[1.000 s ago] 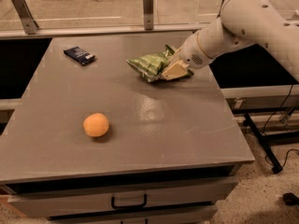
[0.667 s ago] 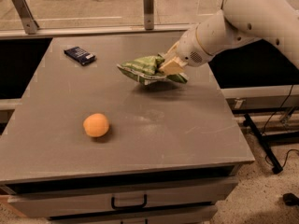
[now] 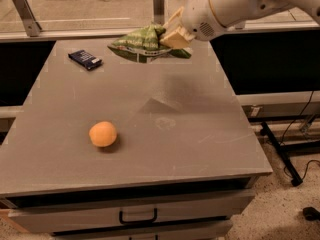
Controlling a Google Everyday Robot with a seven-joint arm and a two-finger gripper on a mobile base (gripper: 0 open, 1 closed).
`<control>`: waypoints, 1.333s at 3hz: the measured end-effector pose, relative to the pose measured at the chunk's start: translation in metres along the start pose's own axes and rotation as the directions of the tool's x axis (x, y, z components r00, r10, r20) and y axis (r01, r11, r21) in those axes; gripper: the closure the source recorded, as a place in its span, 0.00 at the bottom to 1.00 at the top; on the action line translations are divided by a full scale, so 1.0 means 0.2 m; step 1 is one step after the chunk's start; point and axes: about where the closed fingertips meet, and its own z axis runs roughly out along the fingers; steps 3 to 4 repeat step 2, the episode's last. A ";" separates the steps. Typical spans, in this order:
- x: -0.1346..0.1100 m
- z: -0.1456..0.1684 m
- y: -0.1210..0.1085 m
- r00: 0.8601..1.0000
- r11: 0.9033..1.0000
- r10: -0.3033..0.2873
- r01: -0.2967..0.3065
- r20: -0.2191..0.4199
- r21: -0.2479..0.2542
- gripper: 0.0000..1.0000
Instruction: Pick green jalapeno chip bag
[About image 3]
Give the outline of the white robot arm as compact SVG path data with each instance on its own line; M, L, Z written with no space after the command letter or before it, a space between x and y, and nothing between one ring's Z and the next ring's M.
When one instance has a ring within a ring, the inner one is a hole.
M320 0L188 0L164 24L160 43L173 49L209 41L247 20L297 7L320 23Z

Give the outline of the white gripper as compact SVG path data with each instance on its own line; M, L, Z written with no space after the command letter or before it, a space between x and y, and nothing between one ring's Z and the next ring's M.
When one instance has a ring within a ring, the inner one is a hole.
M228 27L218 17L220 4L221 0L188 0L185 7L181 6L163 25L167 31L160 37L160 43L172 49L182 49L188 47L194 38L210 41L223 35Z

